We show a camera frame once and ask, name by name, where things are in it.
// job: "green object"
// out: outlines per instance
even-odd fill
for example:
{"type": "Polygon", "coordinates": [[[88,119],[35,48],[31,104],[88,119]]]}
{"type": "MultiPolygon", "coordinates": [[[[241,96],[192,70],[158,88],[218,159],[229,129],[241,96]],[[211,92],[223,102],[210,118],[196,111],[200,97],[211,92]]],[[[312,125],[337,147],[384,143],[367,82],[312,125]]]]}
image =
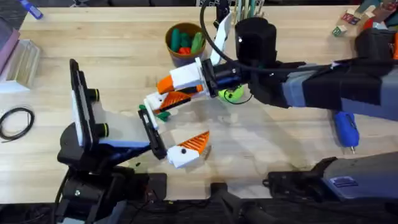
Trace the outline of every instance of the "green object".
{"type": "MultiPolygon", "coordinates": [[[[145,110],[146,109],[145,105],[139,105],[138,108],[140,110],[145,110]]],[[[157,114],[156,117],[161,119],[162,121],[166,122],[170,115],[171,115],[170,112],[164,111],[164,112],[161,112],[161,113],[157,114]]]]}
{"type": "Polygon", "coordinates": [[[166,122],[170,116],[170,112],[164,111],[156,115],[157,118],[161,119],[162,121],[166,122]]]}
{"type": "Polygon", "coordinates": [[[181,33],[181,47],[191,47],[192,40],[187,33],[181,33]]]}
{"type": "Polygon", "coordinates": [[[174,52],[178,52],[181,43],[180,30],[174,29],[172,32],[172,39],[170,41],[170,49],[174,52]]]}
{"type": "Polygon", "coordinates": [[[218,92],[218,96],[221,99],[225,100],[225,101],[229,101],[229,102],[235,103],[243,96],[243,92],[244,92],[243,86],[240,86],[235,91],[233,91],[233,90],[221,90],[221,91],[218,92]]]}
{"type": "Polygon", "coordinates": [[[197,53],[203,46],[205,39],[201,32],[197,32],[192,40],[191,54],[197,53]]]}
{"type": "Polygon", "coordinates": [[[254,10],[256,8],[256,0],[250,2],[250,17],[254,17],[254,10]]]}

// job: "tennis ball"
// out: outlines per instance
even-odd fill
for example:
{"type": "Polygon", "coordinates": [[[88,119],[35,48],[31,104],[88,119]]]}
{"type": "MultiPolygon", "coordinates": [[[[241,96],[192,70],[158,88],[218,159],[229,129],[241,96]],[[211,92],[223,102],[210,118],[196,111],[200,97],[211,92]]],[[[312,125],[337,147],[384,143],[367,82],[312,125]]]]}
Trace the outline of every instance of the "tennis ball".
{"type": "Polygon", "coordinates": [[[230,101],[232,103],[235,103],[243,96],[243,92],[244,92],[243,86],[240,86],[235,91],[221,90],[218,92],[218,96],[225,101],[230,101]]]}

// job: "black cable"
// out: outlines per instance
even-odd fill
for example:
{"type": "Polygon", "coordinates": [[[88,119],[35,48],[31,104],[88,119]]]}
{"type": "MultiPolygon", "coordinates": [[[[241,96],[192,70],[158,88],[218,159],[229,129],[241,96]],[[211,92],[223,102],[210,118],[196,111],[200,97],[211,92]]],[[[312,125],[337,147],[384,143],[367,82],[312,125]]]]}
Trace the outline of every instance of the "black cable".
{"type": "Polygon", "coordinates": [[[145,202],[141,207],[136,208],[136,212],[135,214],[131,217],[131,220],[129,222],[129,224],[132,224],[132,222],[134,221],[134,219],[137,217],[137,215],[139,214],[139,212],[144,209],[145,206],[147,206],[147,204],[149,203],[149,201],[145,202]]]}
{"type": "Polygon", "coordinates": [[[31,222],[40,220],[41,218],[45,217],[48,214],[48,212],[51,212],[51,208],[49,208],[45,212],[42,212],[41,214],[37,215],[36,217],[28,219],[28,220],[24,220],[24,221],[21,221],[21,222],[15,222],[15,223],[0,222],[0,224],[27,224],[27,223],[31,223],[31,222]]]}
{"type": "Polygon", "coordinates": [[[52,210],[52,215],[51,215],[51,223],[52,223],[52,224],[57,224],[57,221],[56,221],[56,219],[55,219],[55,212],[57,211],[58,204],[59,204],[59,202],[60,202],[60,198],[61,198],[61,194],[62,194],[62,189],[64,188],[65,183],[67,182],[67,180],[68,180],[68,178],[69,178],[69,176],[70,176],[70,173],[71,173],[70,168],[68,168],[68,171],[67,171],[67,173],[65,174],[65,176],[63,177],[63,180],[62,180],[62,182],[61,182],[61,184],[60,184],[60,188],[58,189],[57,195],[55,196],[54,208],[53,208],[53,210],[52,210]]]}
{"type": "Polygon", "coordinates": [[[187,202],[187,203],[188,203],[187,206],[179,208],[178,210],[175,210],[175,211],[151,211],[151,210],[146,210],[146,209],[140,209],[141,207],[137,208],[131,202],[129,204],[131,204],[135,209],[140,210],[140,212],[145,212],[145,213],[149,213],[149,214],[153,214],[153,215],[155,215],[155,214],[176,214],[178,212],[182,212],[182,211],[184,211],[184,210],[186,210],[188,208],[192,208],[192,207],[195,207],[195,208],[206,208],[209,205],[209,203],[210,203],[210,198],[206,199],[203,202],[199,202],[199,203],[192,203],[192,202],[187,202]]]}
{"type": "Polygon", "coordinates": [[[209,33],[207,32],[206,29],[206,24],[205,24],[205,9],[206,5],[209,4],[210,0],[206,0],[201,9],[200,9],[200,27],[201,31],[203,32],[203,35],[205,36],[207,42],[210,44],[210,46],[220,55],[221,58],[226,60],[228,63],[231,63],[232,65],[236,67],[240,67],[244,70],[249,70],[252,72],[259,72],[259,73],[270,73],[270,72],[302,72],[302,71],[312,71],[312,70],[318,70],[318,69],[324,69],[327,67],[331,67],[331,64],[329,65],[315,65],[312,67],[303,67],[303,68],[258,68],[258,67],[252,67],[252,66],[247,66],[244,64],[241,64],[231,58],[229,58],[222,50],[220,50],[216,44],[213,42],[211,39],[209,33]]]}
{"type": "Polygon", "coordinates": [[[243,102],[239,102],[239,103],[234,103],[234,102],[232,102],[232,101],[230,101],[229,99],[227,99],[227,97],[226,97],[226,92],[227,92],[228,90],[225,90],[224,91],[224,99],[228,102],[228,103],[231,103],[231,104],[233,104],[233,105],[242,105],[242,104],[244,104],[244,103],[247,103],[249,100],[251,100],[251,98],[253,97],[253,94],[252,95],[250,95],[250,97],[249,97],[249,99],[247,99],[247,100],[245,100],[245,101],[243,101],[243,102]]]}
{"type": "Polygon", "coordinates": [[[9,111],[7,111],[6,113],[4,113],[4,114],[1,116],[1,118],[0,118],[0,138],[6,140],[6,141],[4,141],[4,142],[11,142],[11,141],[14,141],[14,140],[16,140],[16,139],[19,139],[19,138],[23,137],[26,133],[29,132],[29,130],[30,130],[30,129],[32,128],[32,126],[33,126],[34,121],[35,121],[35,114],[34,114],[33,111],[30,110],[30,109],[23,108],[23,107],[17,107],[17,108],[13,108],[13,109],[9,110],[9,111]],[[23,112],[28,113],[28,124],[27,124],[26,128],[23,129],[23,130],[22,130],[21,132],[19,132],[18,134],[15,134],[15,135],[12,135],[12,136],[5,135],[5,134],[4,134],[4,130],[3,130],[3,126],[2,126],[4,120],[5,120],[6,118],[8,118],[10,115],[12,115],[12,114],[14,114],[14,113],[16,113],[16,112],[20,112],[20,111],[23,111],[23,112]]]}

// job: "wooden table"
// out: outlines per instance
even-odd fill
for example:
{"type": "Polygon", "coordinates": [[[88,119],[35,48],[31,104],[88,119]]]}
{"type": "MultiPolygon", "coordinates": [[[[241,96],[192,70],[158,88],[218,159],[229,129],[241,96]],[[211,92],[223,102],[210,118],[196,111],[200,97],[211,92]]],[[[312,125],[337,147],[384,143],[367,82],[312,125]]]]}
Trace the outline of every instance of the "wooden table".
{"type": "MultiPolygon", "coordinates": [[[[278,59],[330,63],[351,57],[352,35],[330,35],[346,8],[266,7],[267,19],[278,30],[278,59]]],[[[32,91],[0,97],[1,111],[30,105],[36,114],[28,135],[0,144],[0,203],[55,198],[67,169],[57,162],[57,153],[59,137],[72,121],[70,58],[80,63],[88,85],[100,89],[107,110],[137,116],[142,99],[173,69],[164,43],[166,30],[183,21],[198,24],[199,18],[197,7],[41,10],[45,15],[41,21],[28,14],[21,28],[22,38],[32,39],[42,49],[32,91]]],[[[214,35],[214,8],[206,11],[205,19],[214,35]]],[[[232,56],[233,37],[232,32],[226,51],[232,56]]],[[[166,172],[168,199],[205,198],[214,181],[226,181],[240,197],[269,197],[261,186],[269,171],[309,169],[324,157],[368,156],[398,148],[398,123],[367,116],[356,116],[361,141],[353,156],[347,151],[344,155],[338,146],[327,110],[286,110],[254,99],[240,106],[199,99],[171,112],[171,120],[160,128],[166,144],[209,129],[211,149],[206,160],[177,170],[148,152],[123,164],[138,172],[166,172]]],[[[20,119],[10,126],[25,122],[20,119]]]]}

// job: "blue object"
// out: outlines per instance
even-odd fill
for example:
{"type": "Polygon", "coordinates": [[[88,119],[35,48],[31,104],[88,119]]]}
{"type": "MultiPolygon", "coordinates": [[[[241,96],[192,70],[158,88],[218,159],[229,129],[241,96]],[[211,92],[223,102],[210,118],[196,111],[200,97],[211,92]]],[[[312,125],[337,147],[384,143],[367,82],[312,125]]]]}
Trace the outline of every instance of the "blue object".
{"type": "Polygon", "coordinates": [[[32,5],[29,1],[27,0],[19,0],[19,2],[22,4],[22,6],[28,10],[32,16],[34,16],[36,19],[41,19],[43,18],[42,12],[38,10],[34,5],[32,5]]]}
{"type": "Polygon", "coordinates": [[[354,152],[354,147],[359,144],[359,132],[356,128],[354,114],[340,111],[333,115],[333,120],[341,145],[350,147],[354,152]]]}

